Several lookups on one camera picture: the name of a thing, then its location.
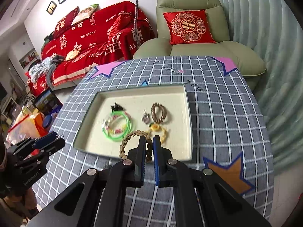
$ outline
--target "red sofa cover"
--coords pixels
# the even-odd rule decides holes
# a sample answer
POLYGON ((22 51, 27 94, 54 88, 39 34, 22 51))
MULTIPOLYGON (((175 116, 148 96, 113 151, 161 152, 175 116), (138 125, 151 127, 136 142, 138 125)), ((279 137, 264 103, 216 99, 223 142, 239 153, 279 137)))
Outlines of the red sofa cover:
MULTIPOLYGON (((134 9, 135 5, 130 1, 101 9, 45 45, 41 52, 42 60, 52 54, 66 56, 72 50, 80 51, 74 60, 57 66, 52 74, 53 85, 81 79, 96 65, 119 59, 132 59, 137 51, 134 9)), ((147 17, 141 10, 138 13, 137 29, 141 43, 155 37, 147 17)), ((28 84, 35 96, 48 87, 45 75, 40 76, 36 84, 30 80, 28 84)))

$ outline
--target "tray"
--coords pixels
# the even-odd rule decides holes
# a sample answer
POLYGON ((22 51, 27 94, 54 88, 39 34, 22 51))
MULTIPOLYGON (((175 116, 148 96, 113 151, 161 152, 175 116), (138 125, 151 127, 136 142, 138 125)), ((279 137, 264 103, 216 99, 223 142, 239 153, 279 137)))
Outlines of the tray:
MULTIPOLYGON (((147 131, 149 126, 142 122, 144 110, 151 113, 153 103, 161 103, 167 109, 167 117, 161 124, 167 129, 166 141, 162 144, 172 152, 177 160, 191 160, 192 130, 189 105, 183 84, 147 86, 127 88, 96 93, 88 108, 81 126, 77 132, 74 148, 87 153, 119 158, 121 141, 113 142, 102 133, 102 123, 111 112, 114 102, 125 108, 131 116, 132 130, 147 131)), ((132 137, 128 141, 125 154, 138 146, 139 137, 132 137)))

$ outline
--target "plaid tablecloth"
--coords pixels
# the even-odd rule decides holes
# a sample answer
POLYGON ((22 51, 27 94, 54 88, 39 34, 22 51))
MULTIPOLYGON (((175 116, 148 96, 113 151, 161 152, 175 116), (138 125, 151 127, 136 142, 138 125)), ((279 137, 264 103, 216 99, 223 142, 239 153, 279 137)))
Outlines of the plaid tablecloth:
MULTIPOLYGON (((255 97, 238 70, 224 76, 222 64, 211 57, 174 56, 129 60, 117 66, 110 78, 88 80, 95 69, 75 88, 52 129, 63 134, 65 148, 50 157, 48 172, 34 184, 41 207, 89 168, 105 169, 118 159, 96 156, 72 147, 81 121, 99 91, 149 85, 185 84, 193 130, 192 161, 202 170, 202 157, 229 165, 243 151, 244 178, 255 189, 243 197, 266 219, 274 191, 273 157, 263 116, 255 97)), ((175 226, 172 189, 155 186, 153 164, 146 165, 144 187, 127 189, 124 226, 175 226)))

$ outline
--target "green armchair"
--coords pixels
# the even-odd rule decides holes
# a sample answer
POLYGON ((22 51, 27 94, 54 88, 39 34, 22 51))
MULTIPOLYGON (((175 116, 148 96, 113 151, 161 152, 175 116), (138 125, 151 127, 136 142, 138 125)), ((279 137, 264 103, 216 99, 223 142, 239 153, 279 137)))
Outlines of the green armchair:
POLYGON ((134 59, 175 55, 228 57, 237 65, 252 91, 266 70, 264 61, 251 48, 229 40, 228 25, 219 0, 157 0, 157 29, 158 38, 143 43, 134 59), (217 43, 171 45, 163 13, 203 9, 217 43))

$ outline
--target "plastic bag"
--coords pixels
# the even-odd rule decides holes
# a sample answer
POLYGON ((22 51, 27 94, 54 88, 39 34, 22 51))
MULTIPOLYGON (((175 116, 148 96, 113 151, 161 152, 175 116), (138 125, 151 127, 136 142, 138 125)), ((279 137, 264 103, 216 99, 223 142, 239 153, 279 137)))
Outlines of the plastic bag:
POLYGON ((27 115, 23 120, 9 129, 6 141, 14 145, 25 138, 40 138, 47 135, 47 131, 42 127, 43 118, 41 113, 27 115))

